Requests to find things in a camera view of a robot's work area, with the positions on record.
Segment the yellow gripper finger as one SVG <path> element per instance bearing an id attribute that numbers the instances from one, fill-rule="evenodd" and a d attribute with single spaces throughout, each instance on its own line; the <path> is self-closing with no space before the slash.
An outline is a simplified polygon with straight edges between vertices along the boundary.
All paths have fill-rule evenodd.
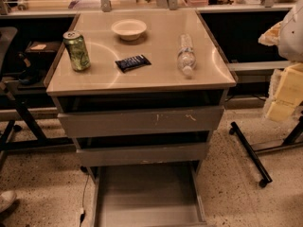
<path id="1" fill-rule="evenodd" d="M 265 117 L 276 122 L 286 120 L 303 101 L 303 63 L 275 69 L 268 94 Z"/>

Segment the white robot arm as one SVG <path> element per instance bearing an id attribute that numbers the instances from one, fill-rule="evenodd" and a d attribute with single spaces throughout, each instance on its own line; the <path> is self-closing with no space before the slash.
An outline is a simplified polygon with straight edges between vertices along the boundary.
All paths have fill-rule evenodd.
<path id="1" fill-rule="evenodd" d="M 286 120 L 303 102 L 303 0 L 298 0 L 281 22 L 269 28 L 258 42 L 275 45 L 280 57 L 292 64 L 274 71 L 269 98 L 264 106 L 265 117 Z"/>

